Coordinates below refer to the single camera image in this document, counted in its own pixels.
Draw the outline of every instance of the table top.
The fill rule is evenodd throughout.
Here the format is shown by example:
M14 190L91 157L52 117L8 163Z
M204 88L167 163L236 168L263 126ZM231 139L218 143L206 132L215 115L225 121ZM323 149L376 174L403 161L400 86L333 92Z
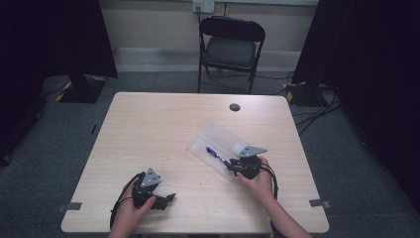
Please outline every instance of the table top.
M239 111L229 106L237 103ZM228 180L187 150L209 119L262 154L276 173L278 201L308 232L329 224L294 126L280 96L117 93L106 115L61 229L109 232L109 220L123 186L153 168L162 182L156 195L176 197L166 210L150 210L136 229L142 234L271 233L269 218L238 179Z

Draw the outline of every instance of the black curtain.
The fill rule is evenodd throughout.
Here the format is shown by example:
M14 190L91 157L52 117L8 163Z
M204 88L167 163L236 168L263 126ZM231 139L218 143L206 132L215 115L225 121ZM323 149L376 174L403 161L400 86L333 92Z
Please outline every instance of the black curtain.
M368 147L418 211L419 23L419 1L320 0L293 77L339 88Z
M1 158L44 80L75 70L117 78L97 0L0 1Z

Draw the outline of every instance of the blue pen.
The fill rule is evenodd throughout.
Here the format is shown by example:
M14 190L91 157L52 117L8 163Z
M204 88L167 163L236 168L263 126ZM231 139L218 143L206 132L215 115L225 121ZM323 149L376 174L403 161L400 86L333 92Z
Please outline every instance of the blue pen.
M217 154L213 149L211 149L210 147L206 147L206 149L207 149L207 152L210 154L210 155L212 155L214 158L217 158L217 159L219 159L219 161L221 161L223 164L225 164L225 166L228 168L228 169L230 169L231 167L232 167L232 165L229 163L229 162L227 162L227 161L225 161L223 158L221 158L220 156L219 156L219 154Z

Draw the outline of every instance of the wire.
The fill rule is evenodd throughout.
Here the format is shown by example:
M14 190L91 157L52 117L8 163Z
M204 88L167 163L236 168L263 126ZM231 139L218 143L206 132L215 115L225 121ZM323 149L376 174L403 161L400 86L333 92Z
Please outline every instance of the wire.
M223 16L224 16L224 17L227 17L227 16L226 16L226 14L227 14L226 9L228 9L228 3L226 3L226 2L225 2L225 7L223 8L223 10L224 10L224 11L223 11Z
M222 82L216 81L216 80L213 78L213 77L219 77L219 78L229 78L229 77L248 76L247 74L216 75L216 74L211 73L210 71L208 71L208 70L207 70L207 68L205 68L204 66L203 66L203 69L207 72L207 75L208 75L208 77L210 78L210 80L211 80L211 81L213 81L214 83L217 83L217 85L216 85L216 84L212 84L212 83L206 83L206 82L202 82L202 84L205 84L205 85L210 85L210 86L219 86L219 87L224 87L224 88L228 88L228 89L233 89L233 90L236 90L236 91L241 92L241 93L243 93L243 92L247 92L245 89L228 86L228 85L226 85L226 84L224 84L224 83L222 83ZM293 73L294 73L294 71L291 71L291 72L289 72L289 73L287 74L287 76L285 76L285 77L269 77L269 76L261 76L261 75L256 75L256 77L261 77L261 78L266 78L266 79L274 79L274 80L287 79L287 83L288 83L288 80L292 77L292 75L291 75L291 74L293 74ZM285 89L285 88L282 88L280 91L275 92L275 93L270 93L270 94L268 94L268 95L277 95L277 94L280 94L282 91L284 91L284 89Z
M301 136L303 134L303 132L312 123L315 122L316 119L318 119L319 117L321 117L323 115L329 115L330 112L333 112L333 111L337 110L341 106L340 101L336 100L336 98L337 98L337 91L334 92L333 100L331 101L331 103L327 107L322 107L321 109L319 109L319 110L317 110L316 112L313 112L313 113L300 113L300 114L293 115L293 116L297 116L297 115L307 115L307 114L309 114L309 116L306 119L295 123L296 128L299 128L299 127L303 126L303 129L301 129L301 131L299 132L299 136Z
M278 193L278 184L277 184L277 177L275 176L274 170L267 164L262 164L262 170L268 172L271 175L272 183L273 183L273 193L275 200L277 200L277 193ZM271 230L274 233L274 237L282 237L280 232L275 228L272 220L269 221L269 225L271 226Z
M136 174L136 175L135 175L133 178L131 178L131 179L130 179L130 181L129 181L129 182L127 182L127 184L123 187L123 190L121 191L120 196L118 196L118 199L117 199L117 201L116 201L116 202L115 202L115 204L114 204L114 208L111 210L111 219L110 219L110 221L109 221L109 226L110 226L110 228L112 228L112 226L114 225L115 216L117 215L117 210L118 210L118 208L120 207L121 202L123 202L125 199L132 198L132 197L127 197L127 198L124 198L124 199L121 199L121 198L123 198L123 195L124 195L124 193L126 192L126 190L129 188L130 184L131 184L131 183L132 183L135 179L139 178L140 176L141 176L141 174Z
M201 8L200 7L195 7L195 13L197 14L198 25L200 25L200 23L201 23Z

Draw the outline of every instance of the wrist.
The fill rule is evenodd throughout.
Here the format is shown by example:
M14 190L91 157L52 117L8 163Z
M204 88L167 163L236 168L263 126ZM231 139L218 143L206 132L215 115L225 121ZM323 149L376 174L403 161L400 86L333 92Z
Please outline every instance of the wrist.
M263 207L267 207L270 204L277 203L277 200L271 193L259 194L257 196L257 199L262 204Z
M111 232L108 235L108 238L126 238L130 235L130 231L126 231L125 229L120 229L119 227L113 227Z

